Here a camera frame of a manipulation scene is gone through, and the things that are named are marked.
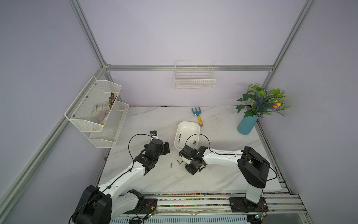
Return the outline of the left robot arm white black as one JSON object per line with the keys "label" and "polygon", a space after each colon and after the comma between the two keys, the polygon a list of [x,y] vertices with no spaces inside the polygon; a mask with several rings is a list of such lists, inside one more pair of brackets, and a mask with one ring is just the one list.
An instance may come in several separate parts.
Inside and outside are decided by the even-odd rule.
{"label": "left robot arm white black", "polygon": [[168,142],[152,139],[145,144],[128,169],[100,185],[87,187],[69,219],[74,224],[109,224],[116,217],[144,206],[144,195],[135,189],[125,190],[152,170],[162,155],[170,153]]}

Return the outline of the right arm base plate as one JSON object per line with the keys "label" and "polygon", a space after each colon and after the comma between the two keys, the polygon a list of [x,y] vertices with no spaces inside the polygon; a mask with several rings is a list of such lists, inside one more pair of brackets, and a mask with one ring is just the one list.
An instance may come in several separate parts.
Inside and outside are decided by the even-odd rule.
{"label": "right arm base plate", "polygon": [[231,197],[229,204],[232,212],[268,212],[266,198],[260,197],[258,203],[254,203],[244,197]]}

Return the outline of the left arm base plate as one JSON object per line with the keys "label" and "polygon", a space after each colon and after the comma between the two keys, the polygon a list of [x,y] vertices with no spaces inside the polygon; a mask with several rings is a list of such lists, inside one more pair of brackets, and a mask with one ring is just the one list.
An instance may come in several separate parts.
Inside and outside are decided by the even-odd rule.
{"label": "left arm base plate", "polygon": [[134,210],[127,211],[125,214],[149,214],[156,210],[158,200],[156,198],[145,198],[137,204]]}

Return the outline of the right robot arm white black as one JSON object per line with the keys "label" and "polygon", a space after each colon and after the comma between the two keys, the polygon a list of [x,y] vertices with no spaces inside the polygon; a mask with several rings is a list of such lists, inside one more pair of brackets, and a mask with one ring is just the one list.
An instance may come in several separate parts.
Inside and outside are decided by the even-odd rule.
{"label": "right robot arm white black", "polygon": [[179,156],[186,163],[186,170],[194,175],[208,165],[222,165],[238,168],[248,183],[246,201],[258,205],[268,181],[270,163],[252,147],[239,151],[215,150],[210,147],[194,149],[185,145]]}

